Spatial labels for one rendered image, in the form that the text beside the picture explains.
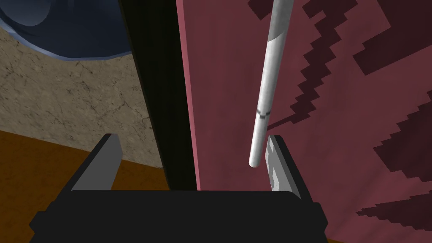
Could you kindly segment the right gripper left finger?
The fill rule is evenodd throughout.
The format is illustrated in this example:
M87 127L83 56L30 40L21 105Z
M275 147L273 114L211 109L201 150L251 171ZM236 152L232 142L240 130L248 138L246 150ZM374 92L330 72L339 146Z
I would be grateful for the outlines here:
M111 190L122 156L119 136L105 134L67 182L64 191Z

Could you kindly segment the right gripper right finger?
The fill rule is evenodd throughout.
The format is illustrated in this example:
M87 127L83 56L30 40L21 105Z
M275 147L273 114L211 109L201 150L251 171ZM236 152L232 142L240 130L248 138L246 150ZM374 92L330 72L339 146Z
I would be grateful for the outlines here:
M307 198L305 182L280 135L268 137L265 161L273 191L289 191L301 199Z

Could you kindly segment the dark red cupboard door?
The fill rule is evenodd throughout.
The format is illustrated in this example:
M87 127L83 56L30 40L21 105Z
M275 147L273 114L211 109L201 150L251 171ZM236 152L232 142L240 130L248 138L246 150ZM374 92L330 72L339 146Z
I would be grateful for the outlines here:
M176 0L197 187L251 168L273 0ZM432 243L432 0L294 0L270 114L344 243Z

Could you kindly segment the blue round rug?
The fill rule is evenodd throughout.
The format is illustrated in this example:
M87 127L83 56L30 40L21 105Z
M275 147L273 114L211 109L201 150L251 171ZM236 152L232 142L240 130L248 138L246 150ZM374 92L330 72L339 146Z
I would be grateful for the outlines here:
M131 53L118 0L0 0L0 27L26 47L60 60Z

